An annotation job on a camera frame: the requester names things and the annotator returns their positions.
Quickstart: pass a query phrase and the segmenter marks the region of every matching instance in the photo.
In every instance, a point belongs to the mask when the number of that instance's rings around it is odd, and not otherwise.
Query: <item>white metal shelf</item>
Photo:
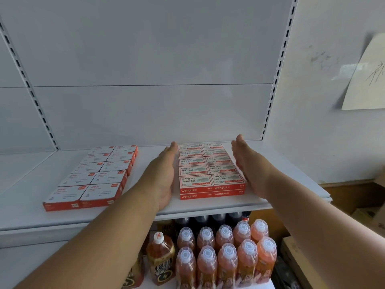
[[[61,241],[0,249],[0,280],[2,281],[2,289],[12,289],[65,243],[66,241]],[[139,288],[176,288],[176,279],[174,278],[162,286],[156,286],[152,283],[149,270],[146,268],[146,276]],[[270,280],[266,284],[253,285],[248,288],[274,289],[274,285]]]
[[[329,194],[278,155],[262,141],[250,141],[250,146],[263,154],[279,170],[305,185],[320,197]],[[224,143],[231,153],[231,144]],[[140,147],[138,157],[127,181],[125,191],[137,182],[148,163],[164,146]],[[55,189],[86,154],[85,150],[59,151],[37,166],[28,175],[0,195],[0,247],[69,240],[92,221],[104,207],[69,211],[46,212],[42,201]],[[268,209],[270,204],[247,190],[241,196],[180,200],[178,185],[170,204],[160,211],[155,220],[193,217],[247,210]]]

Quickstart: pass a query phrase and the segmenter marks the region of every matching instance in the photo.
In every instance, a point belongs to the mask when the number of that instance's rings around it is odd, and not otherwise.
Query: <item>orange drink bottle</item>
[[[238,256],[235,246],[225,243],[218,253],[218,289],[235,288],[235,276],[238,267]]]
[[[212,246],[202,247],[198,256],[197,288],[215,289],[218,261]]]
[[[253,283],[255,267],[258,262],[257,245],[251,239],[245,239],[238,248],[238,268],[236,286],[249,287]]]
[[[229,225],[221,225],[215,235],[215,252],[218,254],[219,250],[225,243],[234,244],[233,230]]]
[[[182,247],[176,258],[176,288],[196,289],[196,261],[189,247]]]
[[[258,262],[255,268],[254,281],[257,284],[269,282],[277,260],[277,245],[270,237],[262,238],[257,244]]]
[[[267,223],[262,219],[257,219],[250,227],[251,229],[251,240],[256,244],[265,236],[269,236],[269,228]]]
[[[239,245],[245,240],[251,238],[250,226],[242,221],[238,222],[234,228],[234,246],[238,249]]]

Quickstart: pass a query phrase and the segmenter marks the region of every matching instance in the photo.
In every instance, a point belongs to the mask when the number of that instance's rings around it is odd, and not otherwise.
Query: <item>bottle cap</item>
[[[157,233],[154,234],[154,243],[160,244],[164,241],[164,236],[163,233],[158,231]]]
[[[274,252],[277,249],[277,245],[273,239],[270,237],[264,237],[261,239],[262,247],[267,252]]]
[[[193,235],[193,231],[188,227],[184,227],[180,230],[179,234],[181,235],[183,241],[189,241]]]

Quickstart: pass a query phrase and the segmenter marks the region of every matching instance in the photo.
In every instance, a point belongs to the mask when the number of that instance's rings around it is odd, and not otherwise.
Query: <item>right hand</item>
[[[238,135],[231,145],[235,164],[242,170],[254,193],[267,199],[269,180],[277,169],[264,156],[251,149],[242,135]]]

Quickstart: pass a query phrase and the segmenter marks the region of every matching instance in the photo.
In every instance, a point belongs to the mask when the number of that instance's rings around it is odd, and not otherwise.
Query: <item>left hand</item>
[[[168,205],[171,199],[171,185],[174,181],[174,159],[178,146],[172,142],[157,158],[152,160],[138,180],[155,197],[158,210]]]

